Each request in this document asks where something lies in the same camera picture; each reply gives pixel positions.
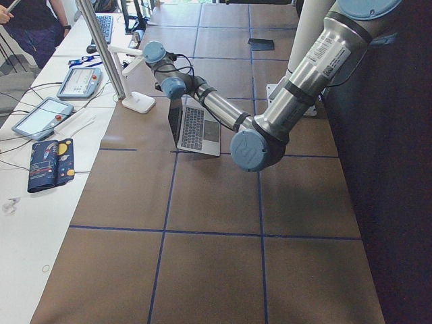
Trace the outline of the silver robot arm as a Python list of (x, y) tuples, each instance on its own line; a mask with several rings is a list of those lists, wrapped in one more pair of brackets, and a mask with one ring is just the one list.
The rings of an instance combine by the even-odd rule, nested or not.
[(283, 157), (289, 133), (356, 51), (365, 50), (391, 25), (400, 1), (304, 1), (291, 60), (296, 67), (269, 95), (264, 113), (250, 116), (229, 103), (205, 80), (178, 71), (175, 56), (158, 41), (143, 57), (172, 101), (191, 96), (234, 131), (232, 159), (244, 171), (260, 171)]

